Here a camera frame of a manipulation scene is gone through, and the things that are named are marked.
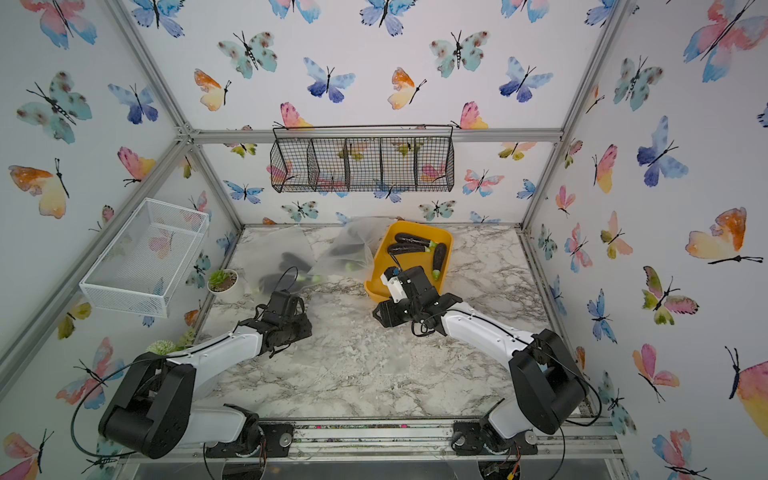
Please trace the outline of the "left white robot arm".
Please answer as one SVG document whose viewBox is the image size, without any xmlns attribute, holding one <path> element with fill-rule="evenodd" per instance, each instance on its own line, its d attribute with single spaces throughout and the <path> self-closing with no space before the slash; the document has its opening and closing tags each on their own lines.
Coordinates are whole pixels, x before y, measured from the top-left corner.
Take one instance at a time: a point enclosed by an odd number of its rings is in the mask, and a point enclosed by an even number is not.
<svg viewBox="0 0 768 480">
<path fill-rule="evenodd" d="M 194 445 L 214 458 L 286 457 L 292 426 L 262 423 L 258 414 L 233 404 L 203 408 L 193 400 L 234 365 L 273 357 L 311 334 L 303 299 L 280 290 L 254 317 L 212 340 L 169 355 L 144 353 L 112 373 L 94 373 L 96 386 L 122 381 L 98 425 L 99 436 L 118 450 L 88 452 L 89 462 L 111 463 L 133 454 L 159 459 Z"/>
</svg>

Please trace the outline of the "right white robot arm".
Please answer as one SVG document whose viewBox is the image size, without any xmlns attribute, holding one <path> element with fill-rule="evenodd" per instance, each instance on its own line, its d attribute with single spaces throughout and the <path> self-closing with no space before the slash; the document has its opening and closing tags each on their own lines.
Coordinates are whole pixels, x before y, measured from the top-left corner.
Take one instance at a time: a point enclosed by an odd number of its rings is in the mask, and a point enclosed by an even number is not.
<svg viewBox="0 0 768 480">
<path fill-rule="evenodd" d="M 479 313 L 457 295 L 439 294 L 420 266 L 390 267 L 380 280 L 389 298 L 373 316 L 383 327 L 409 323 L 420 328 L 418 336 L 450 337 L 506 368 L 514 396 L 480 421 L 487 438 L 501 443 L 532 430 L 555 434 L 588 396 L 588 381 L 554 331 L 516 329 Z"/>
</svg>

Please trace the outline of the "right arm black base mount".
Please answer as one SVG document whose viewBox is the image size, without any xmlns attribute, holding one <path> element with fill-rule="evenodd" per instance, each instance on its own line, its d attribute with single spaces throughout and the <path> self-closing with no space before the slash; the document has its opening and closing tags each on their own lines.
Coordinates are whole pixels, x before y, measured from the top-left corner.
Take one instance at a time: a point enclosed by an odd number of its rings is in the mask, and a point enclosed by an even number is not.
<svg viewBox="0 0 768 480">
<path fill-rule="evenodd" d="M 483 419 L 457 421 L 453 423 L 450 447 L 459 456 L 536 455 L 538 447 L 530 440 L 536 440 L 530 430 L 503 438 Z"/>
</svg>

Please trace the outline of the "dark purple eggplant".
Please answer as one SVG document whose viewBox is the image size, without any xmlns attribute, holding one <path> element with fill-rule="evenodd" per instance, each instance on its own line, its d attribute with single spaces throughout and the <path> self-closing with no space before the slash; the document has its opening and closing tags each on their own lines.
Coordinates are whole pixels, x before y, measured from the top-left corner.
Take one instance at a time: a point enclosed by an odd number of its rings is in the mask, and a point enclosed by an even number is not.
<svg viewBox="0 0 768 480">
<path fill-rule="evenodd" d="M 292 253 L 283 253 L 276 273 L 270 273 L 261 277 L 258 281 L 258 291 L 270 294 L 273 291 L 286 290 L 296 293 L 321 283 L 324 278 L 320 275 L 311 275 L 313 265 Z"/>
</svg>

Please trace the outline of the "clear zip-top bag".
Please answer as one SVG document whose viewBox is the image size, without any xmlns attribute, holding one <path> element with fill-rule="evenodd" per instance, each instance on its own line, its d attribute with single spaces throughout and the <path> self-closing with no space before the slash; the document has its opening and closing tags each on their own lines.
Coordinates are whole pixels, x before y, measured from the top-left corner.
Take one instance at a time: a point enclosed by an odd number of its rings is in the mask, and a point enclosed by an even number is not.
<svg viewBox="0 0 768 480">
<path fill-rule="evenodd" d="M 310 274 L 369 280 L 375 254 L 393 223 L 394 220 L 387 217 L 356 217 L 347 221 L 330 248 L 316 261 Z"/>
<path fill-rule="evenodd" d="M 239 248 L 243 273 L 254 296 L 269 296 L 275 290 L 295 293 L 325 280 L 311 273 L 316 260 L 300 227 L 253 237 Z"/>
</svg>

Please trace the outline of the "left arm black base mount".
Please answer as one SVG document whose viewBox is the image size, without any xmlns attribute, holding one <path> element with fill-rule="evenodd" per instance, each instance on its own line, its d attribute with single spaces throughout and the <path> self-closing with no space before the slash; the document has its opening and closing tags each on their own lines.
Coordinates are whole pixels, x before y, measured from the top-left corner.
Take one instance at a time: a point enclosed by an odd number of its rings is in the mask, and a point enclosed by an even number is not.
<svg viewBox="0 0 768 480">
<path fill-rule="evenodd" d="M 244 424 L 231 442 L 206 444 L 203 453 L 211 458 L 255 458 L 266 462 L 270 458 L 286 458 L 293 443 L 295 425 L 264 422 L 259 415 L 233 404 L 225 404 L 228 413 L 239 412 Z"/>
</svg>

